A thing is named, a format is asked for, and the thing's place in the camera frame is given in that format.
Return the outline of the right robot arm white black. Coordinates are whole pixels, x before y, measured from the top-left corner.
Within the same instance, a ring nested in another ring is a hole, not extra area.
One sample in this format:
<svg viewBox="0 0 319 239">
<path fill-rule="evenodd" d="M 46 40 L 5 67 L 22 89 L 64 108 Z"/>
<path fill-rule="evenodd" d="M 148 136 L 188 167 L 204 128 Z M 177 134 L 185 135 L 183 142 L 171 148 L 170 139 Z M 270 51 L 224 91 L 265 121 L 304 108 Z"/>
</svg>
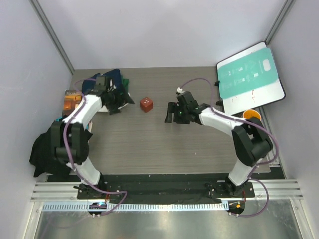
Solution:
<svg viewBox="0 0 319 239">
<path fill-rule="evenodd" d="M 177 101 L 169 102 L 165 123 L 212 127 L 233 140 L 236 163 L 225 179 L 229 196 L 241 195 L 254 168 L 273 149 L 269 135 L 257 117 L 249 119 L 227 115 L 209 104 L 199 104 L 190 91 L 177 93 Z"/>
</svg>

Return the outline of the red cube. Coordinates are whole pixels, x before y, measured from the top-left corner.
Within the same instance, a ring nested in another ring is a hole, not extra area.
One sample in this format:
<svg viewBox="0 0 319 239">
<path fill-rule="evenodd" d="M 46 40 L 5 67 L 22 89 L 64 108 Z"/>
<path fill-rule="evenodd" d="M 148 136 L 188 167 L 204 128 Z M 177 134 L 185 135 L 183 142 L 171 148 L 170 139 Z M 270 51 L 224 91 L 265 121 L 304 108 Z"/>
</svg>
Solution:
<svg viewBox="0 0 319 239">
<path fill-rule="evenodd" d="M 140 99 L 140 108 L 143 112 L 147 113 L 153 108 L 153 101 L 149 97 Z"/>
</svg>

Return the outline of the white mug orange inside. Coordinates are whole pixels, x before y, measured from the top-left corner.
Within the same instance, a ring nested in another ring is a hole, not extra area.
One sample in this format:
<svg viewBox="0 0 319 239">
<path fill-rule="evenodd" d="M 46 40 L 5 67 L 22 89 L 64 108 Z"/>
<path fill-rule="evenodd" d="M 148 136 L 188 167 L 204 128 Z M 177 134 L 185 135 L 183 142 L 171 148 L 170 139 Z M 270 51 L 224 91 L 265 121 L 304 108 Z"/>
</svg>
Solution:
<svg viewBox="0 0 319 239">
<path fill-rule="evenodd" d="M 257 111 L 257 110 L 254 110 L 254 109 L 247 109 L 243 112 L 242 114 L 242 117 L 243 118 L 246 118 L 246 119 L 250 119 L 252 117 L 255 117 L 257 118 L 259 121 L 262 120 L 262 117 L 261 117 L 261 114 Z"/>
</svg>

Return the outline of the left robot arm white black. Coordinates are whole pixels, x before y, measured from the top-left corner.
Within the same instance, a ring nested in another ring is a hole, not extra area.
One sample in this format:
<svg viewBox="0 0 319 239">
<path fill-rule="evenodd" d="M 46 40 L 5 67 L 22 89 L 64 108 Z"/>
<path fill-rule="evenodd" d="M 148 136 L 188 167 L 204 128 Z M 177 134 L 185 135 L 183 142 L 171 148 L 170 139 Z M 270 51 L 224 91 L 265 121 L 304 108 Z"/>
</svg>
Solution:
<svg viewBox="0 0 319 239">
<path fill-rule="evenodd" d="M 121 76 L 99 75 L 91 78 L 93 85 L 82 91 L 79 105 L 61 122 L 51 125 L 51 152 L 54 159 L 69 167 L 81 180 L 84 189 L 96 199 L 108 194 L 103 175 L 89 158 L 90 132 L 87 130 L 93 116 L 106 108 L 109 114 L 117 114 L 121 108 L 133 104 Z"/>
</svg>

